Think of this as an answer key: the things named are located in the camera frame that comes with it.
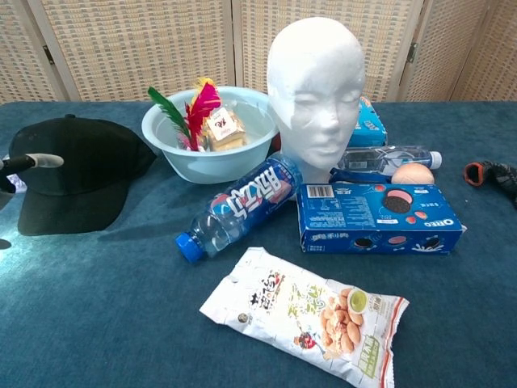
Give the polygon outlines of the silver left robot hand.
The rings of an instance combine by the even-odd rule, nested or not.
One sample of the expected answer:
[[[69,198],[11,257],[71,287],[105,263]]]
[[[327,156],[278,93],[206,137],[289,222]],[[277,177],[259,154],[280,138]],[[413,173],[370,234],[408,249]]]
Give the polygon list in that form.
[[[15,193],[15,185],[8,179],[32,168],[57,168],[64,164],[64,159],[55,154],[23,154],[18,157],[1,160],[1,191]]]

